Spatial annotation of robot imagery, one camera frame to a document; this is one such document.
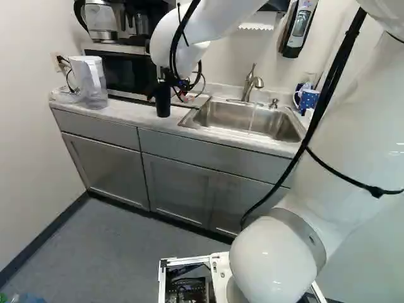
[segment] black baseboard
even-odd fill
[[[9,265],[0,271],[0,288],[52,237],[87,201],[89,195],[83,193],[72,205],[62,212],[47,228],[45,228],[29,245],[15,257]]]
[[[218,242],[222,242],[224,244],[231,245],[233,243],[234,238],[228,237],[226,235],[218,234],[216,232],[212,232],[210,230],[203,229],[201,227],[176,220],[174,218],[166,217],[164,215],[161,215],[159,213],[154,213],[146,210],[142,210],[141,208],[138,208],[134,205],[130,205],[127,203],[123,203],[120,201],[117,201],[112,198],[107,198],[105,196],[102,196],[101,194],[89,192],[88,193],[91,197],[100,200],[101,202],[107,203],[109,205],[121,208],[126,211],[130,211],[131,213],[136,213],[138,215],[141,215],[142,217],[146,218],[151,218],[154,220],[158,220],[160,222],[164,222],[170,225],[173,225],[175,227],[178,227],[180,229],[188,230],[189,232],[193,232],[194,234],[202,235],[203,237],[207,237],[213,240],[216,240]]]

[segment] stainless steel sink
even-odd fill
[[[262,105],[213,98],[199,110],[192,110],[180,123],[187,128],[228,129],[261,134],[273,140],[298,143],[303,130],[288,107],[269,109]]]

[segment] robotic arm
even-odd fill
[[[189,47],[183,38],[178,43],[180,76],[191,73],[209,41],[229,33],[265,2],[201,0],[184,30]],[[243,230],[230,250],[235,282],[250,303],[297,302],[341,243],[402,197],[404,3],[358,2],[386,32],[356,88],[325,113],[310,141],[310,153],[302,156],[294,172],[290,192],[267,216]],[[155,64],[170,66],[178,23],[177,12],[171,11],[158,25],[150,45]],[[358,184],[383,189],[384,194],[372,195]]]

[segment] mug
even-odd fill
[[[296,95],[300,98],[299,103],[297,103],[296,101]],[[319,91],[303,88],[301,91],[295,92],[293,101],[297,106],[300,114],[304,116],[304,114],[306,113],[306,109],[315,108],[319,97]]]

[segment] gray carpet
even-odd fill
[[[1,290],[48,303],[157,303],[160,258],[226,244],[91,199]]]

